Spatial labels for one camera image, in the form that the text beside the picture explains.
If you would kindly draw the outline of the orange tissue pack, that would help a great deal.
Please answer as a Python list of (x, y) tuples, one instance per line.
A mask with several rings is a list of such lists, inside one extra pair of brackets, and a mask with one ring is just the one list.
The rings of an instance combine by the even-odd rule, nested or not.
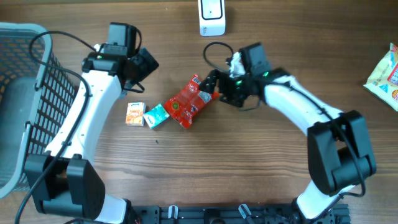
[(143, 126), (146, 104), (144, 102), (135, 102), (127, 104), (126, 124), (128, 126)]

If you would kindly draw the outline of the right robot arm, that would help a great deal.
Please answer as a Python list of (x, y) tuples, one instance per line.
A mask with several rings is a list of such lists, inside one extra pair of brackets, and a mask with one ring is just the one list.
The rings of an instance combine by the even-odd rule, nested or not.
[(281, 112), (307, 138), (311, 181), (292, 203), (292, 223), (314, 223), (344, 197), (362, 197), (365, 180), (376, 173), (365, 118), (356, 110), (343, 112), (307, 91), (282, 68), (258, 74), (228, 75), (212, 70), (199, 89), (213, 93), (238, 108), (249, 96), (258, 96)]

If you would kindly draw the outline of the red snack bag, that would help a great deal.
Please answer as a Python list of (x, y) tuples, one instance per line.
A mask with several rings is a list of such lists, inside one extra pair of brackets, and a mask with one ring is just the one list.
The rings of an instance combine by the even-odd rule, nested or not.
[(185, 87), (164, 104), (166, 112), (184, 128), (188, 129), (194, 116), (220, 95), (216, 91), (207, 93), (199, 90), (201, 82), (202, 79), (194, 74)]

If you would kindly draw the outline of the yellow wet wipes pack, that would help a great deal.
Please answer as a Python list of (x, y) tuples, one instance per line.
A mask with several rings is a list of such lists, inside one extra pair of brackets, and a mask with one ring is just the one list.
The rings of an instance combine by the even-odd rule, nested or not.
[(390, 43), (363, 87), (397, 111), (397, 45)]

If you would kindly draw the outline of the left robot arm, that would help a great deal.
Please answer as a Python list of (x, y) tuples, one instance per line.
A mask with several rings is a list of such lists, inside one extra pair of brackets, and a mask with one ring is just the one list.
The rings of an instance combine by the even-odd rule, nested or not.
[(25, 174), (39, 213), (75, 221), (134, 223), (129, 200), (106, 193), (93, 167), (99, 136), (125, 86), (139, 85), (159, 66), (141, 48), (135, 55), (92, 52), (83, 61), (80, 89), (59, 132), (43, 154), (31, 154)]

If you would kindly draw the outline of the green tissue pack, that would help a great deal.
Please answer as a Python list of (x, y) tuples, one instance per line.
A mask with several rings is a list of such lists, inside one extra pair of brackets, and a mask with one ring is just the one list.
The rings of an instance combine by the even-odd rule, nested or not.
[(162, 106), (161, 103), (159, 103), (157, 106), (152, 108), (150, 111), (146, 112), (143, 117), (148, 124), (148, 126), (153, 129), (156, 126), (158, 126), (160, 123), (165, 121), (166, 119), (169, 118), (168, 112), (165, 110), (165, 108)]

